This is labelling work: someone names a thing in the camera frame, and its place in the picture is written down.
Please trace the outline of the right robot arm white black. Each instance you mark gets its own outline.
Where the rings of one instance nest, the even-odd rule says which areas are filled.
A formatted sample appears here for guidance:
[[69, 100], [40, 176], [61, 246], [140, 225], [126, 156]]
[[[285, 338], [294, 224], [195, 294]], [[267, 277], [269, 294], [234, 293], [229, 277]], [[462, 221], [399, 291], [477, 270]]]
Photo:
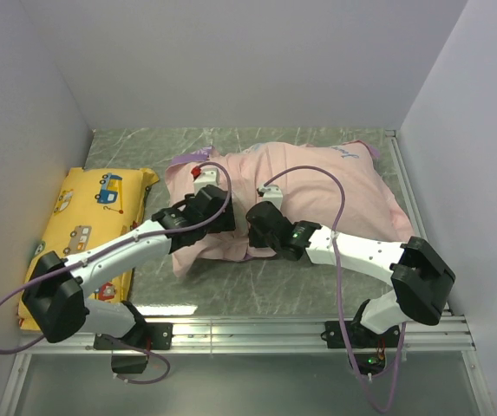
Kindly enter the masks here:
[[270, 202], [254, 205], [246, 220], [252, 240], [284, 259], [307, 257], [313, 264], [341, 266], [390, 286], [387, 294], [364, 301], [347, 323], [351, 346], [374, 347], [408, 321], [440, 322], [455, 274], [425, 239], [382, 242], [309, 221], [292, 223]]

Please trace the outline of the purple princess print pillowcase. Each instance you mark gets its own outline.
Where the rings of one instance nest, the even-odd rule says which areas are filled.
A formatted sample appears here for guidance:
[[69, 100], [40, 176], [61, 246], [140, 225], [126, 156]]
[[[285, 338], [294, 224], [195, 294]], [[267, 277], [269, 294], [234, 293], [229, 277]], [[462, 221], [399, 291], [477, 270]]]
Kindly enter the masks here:
[[374, 167], [379, 152], [364, 142], [338, 146], [294, 146], [283, 142], [254, 145], [220, 155], [213, 147], [175, 157], [165, 173], [172, 203], [194, 191], [192, 170], [211, 160], [227, 173], [219, 186], [232, 189], [233, 207], [243, 217], [259, 202], [257, 189], [267, 180], [283, 193], [281, 212], [292, 222], [306, 220], [353, 236], [406, 242], [414, 230], [396, 197]]

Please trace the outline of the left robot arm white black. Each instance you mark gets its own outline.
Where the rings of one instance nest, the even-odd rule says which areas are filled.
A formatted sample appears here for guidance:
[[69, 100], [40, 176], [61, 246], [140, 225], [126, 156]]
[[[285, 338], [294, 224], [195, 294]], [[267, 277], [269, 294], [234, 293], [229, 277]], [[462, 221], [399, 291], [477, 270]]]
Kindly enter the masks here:
[[138, 309], [128, 301], [94, 299], [94, 292], [149, 259], [234, 228], [232, 194], [206, 185], [108, 243], [65, 258], [54, 251], [42, 255], [23, 292], [23, 303], [50, 343], [92, 332], [111, 336], [124, 348], [146, 348], [151, 344], [150, 329]]

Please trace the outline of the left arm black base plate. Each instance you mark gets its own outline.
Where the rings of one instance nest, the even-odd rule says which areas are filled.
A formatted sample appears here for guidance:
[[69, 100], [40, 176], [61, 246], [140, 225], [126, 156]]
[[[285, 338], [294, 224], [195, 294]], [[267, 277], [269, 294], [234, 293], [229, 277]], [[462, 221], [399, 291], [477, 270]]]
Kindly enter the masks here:
[[143, 329], [133, 328], [122, 338], [114, 340], [109, 335], [96, 335], [94, 350], [167, 351], [171, 348], [173, 324], [171, 322], [149, 322]]

